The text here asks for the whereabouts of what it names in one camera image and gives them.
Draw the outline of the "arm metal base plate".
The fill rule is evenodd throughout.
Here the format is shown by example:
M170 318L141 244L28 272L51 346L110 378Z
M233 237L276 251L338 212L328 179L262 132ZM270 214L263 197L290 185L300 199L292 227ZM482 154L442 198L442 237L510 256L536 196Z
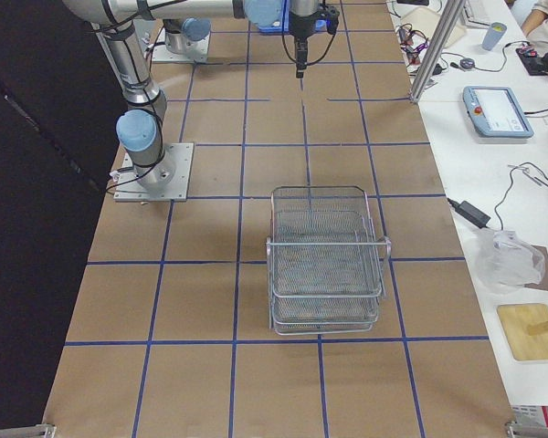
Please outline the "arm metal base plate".
M153 50L153 63L205 64L208 59L210 35L193 41L184 34L165 36L162 30Z
M188 195L191 167L195 145L193 143L165 143L163 160L149 173L144 168L134 167L127 152L122 168L112 188L116 202L185 202Z

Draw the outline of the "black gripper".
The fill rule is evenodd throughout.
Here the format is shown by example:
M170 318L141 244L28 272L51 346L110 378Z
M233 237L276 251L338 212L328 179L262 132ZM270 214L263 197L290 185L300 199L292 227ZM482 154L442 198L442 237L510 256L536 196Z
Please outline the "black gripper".
M296 78L303 78L308 67L308 38L315 32L317 1L290 0L289 33L294 40Z

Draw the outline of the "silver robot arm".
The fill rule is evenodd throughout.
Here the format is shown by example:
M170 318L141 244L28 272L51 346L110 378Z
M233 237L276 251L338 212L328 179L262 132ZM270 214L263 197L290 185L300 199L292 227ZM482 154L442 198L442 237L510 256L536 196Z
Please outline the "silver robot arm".
M184 55L192 47L207 42L211 21L207 18L164 19L164 43L169 52Z
M206 37L213 18L247 19L256 26L279 21L282 33L294 38L290 60L297 78L302 78L311 65L308 39L317 22L327 21L328 30L334 33L338 17L336 9L323 1L67 1L65 5L101 35L121 84L129 109L118 119L116 132L132 161L129 182L160 197L177 180L182 167L163 140L166 96L151 76L134 20L161 20L169 38L183 36L191 42Z

